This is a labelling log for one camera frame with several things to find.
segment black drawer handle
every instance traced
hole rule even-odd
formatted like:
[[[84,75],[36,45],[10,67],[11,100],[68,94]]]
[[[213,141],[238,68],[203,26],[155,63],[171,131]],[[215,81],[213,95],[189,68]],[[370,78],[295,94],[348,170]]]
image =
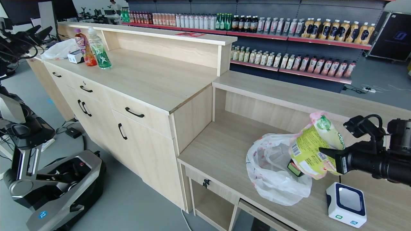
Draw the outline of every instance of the black drawer handle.
[[[133,113],[132,111],[130,111],[130,108],[129,108],[129,107],[126,107],[125,109],[126,109],[126,112],[131,113],[131,114],[133,114],[133,115],[135,115],[135,116],[137,116],[137,117],[140,117],[140,118],[143,118],[143,117],[144,117],[144,114],[138,115],[138,114]]]
[[[122,127],[123,125],[121,124],[121,123],[119,123],[118,124],[118,129],[120,130],[120,134],[121,134],[121,136],[123,137],[123,139],[127,139],[127,136],[123,136],[123,132],[121,131],[121,127]]]
[[[93,92],[93,90],[87,90],[87,89],[85,89],[85,88],[83,87],[83,85],[81,85],[80,88],[81,88],[82,90],[85,90],[86,92]]]
[[[83,108],[84,108],[84,110],[85,110],[85,113],[86,113],[88,116],[92,117],[92,115],[85,109],[85,102],[82,102],[81,104],[83,105]]]
[[[79,103],[79,107],[80,107],[80,108],[81,108],[81,110],[84,112],[84,114],[87,114],[87,112],[85,111],[85,109],[83,109],[83,108],[81,107],[81,105],[80,105],[81,100],[77,100],[77,103]]]
[[[53,72],[53,75],[58,77],[58,78],[61,78],[61,75],[56,75],[55,72]]]
[[[204,186],[205,188],[207,188],[207,186],[209,186],[209,185],[210,185],[210,180],[204,179],[203,186]]]

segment white plastic bag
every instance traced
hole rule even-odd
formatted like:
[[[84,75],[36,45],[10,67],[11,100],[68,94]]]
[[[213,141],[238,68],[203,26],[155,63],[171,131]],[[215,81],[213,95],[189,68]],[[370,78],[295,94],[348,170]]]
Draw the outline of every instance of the white plastic bag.
[[[248,176],[263,198],[291,206],[311,192],[312,179],[297,177],[287,169],[290,138],[294,134],[265,134],[248,150]]]
[[[45,59],[67,59],[67,55],[71,52],[80,50],[75,39],[68,39],[62,42],[54,44],[47,51],[42,54],[42,58]]]

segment red sign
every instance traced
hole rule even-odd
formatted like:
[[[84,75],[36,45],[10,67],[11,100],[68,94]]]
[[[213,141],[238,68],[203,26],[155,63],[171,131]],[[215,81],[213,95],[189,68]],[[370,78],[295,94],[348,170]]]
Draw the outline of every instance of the red sign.
[[[176,34],[176,35],[179,35],[179,36],[187,36],[187,37],[200,37],[200,36],[203,36],[203,35],[205,35],[205,34],[191,33],[191,32],[183,32],[183,33],[179,33],[179,34]]]

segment snack bag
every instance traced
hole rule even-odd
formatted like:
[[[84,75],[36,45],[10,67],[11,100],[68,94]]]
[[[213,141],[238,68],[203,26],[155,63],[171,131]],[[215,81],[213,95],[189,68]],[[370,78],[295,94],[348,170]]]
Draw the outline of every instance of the snack bag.
[[[310,114],[311,122],[290,140],[289,153],[297,167],[312,178],[323,178],[327,171],[335,175],[335,159],[319,151],[319,148],[345,148],[342,135],[326,117],[324,111]]]

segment power strip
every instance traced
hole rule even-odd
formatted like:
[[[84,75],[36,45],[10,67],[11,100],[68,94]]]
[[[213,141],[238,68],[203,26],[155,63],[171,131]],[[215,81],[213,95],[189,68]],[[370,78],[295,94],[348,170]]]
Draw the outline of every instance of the power strip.
[[[372,89],[372,88],[363,88],[363,91],[368,91],[368,92],[371,92],[371,93],[375,93],[375,92],[376,92],[376,90],[375,90],[375,89]]]

